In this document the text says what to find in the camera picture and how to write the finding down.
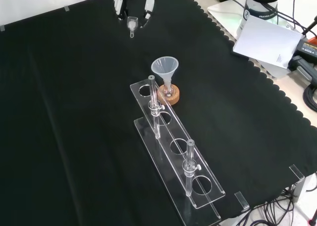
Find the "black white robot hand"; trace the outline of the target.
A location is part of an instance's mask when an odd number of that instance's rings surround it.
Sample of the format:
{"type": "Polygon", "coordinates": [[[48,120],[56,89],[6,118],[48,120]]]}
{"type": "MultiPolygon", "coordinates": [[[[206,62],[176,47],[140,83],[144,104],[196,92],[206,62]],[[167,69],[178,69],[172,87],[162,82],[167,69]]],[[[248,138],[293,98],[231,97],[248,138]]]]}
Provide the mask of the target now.
{"type": "MultiPolygon", "coordinates": [[[[119,20],[124,20],[128,16],[127,2],[128,0],[113,0],[115,13],[119,20]]],[[[144,28],[144,26],[147,25],[149,19],[152,16],[154,7],[155,7],[155,0],[146,0],[144,14],[142,18],[140,19],[141,28],[144,28]]]]}

